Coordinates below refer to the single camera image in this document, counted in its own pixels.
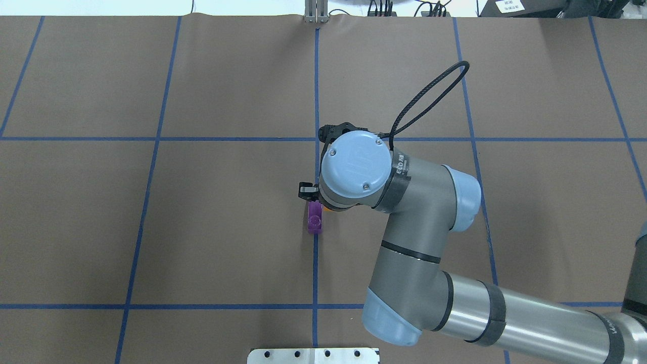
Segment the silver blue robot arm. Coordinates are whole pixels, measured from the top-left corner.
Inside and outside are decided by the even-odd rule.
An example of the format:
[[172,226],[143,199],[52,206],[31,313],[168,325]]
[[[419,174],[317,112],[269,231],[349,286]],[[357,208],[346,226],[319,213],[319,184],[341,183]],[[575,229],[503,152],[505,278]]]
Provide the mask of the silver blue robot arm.
[[428,330],[551,362],[645,363],[645,228],[621,311],[569,308],[441,269],[448,235],[466,231],[481,207],[474,176],[364,129],[324,126],[318,138],[314,197],[331,210],[363,205],[389,216],[363,304],[370,334],[413,346]]

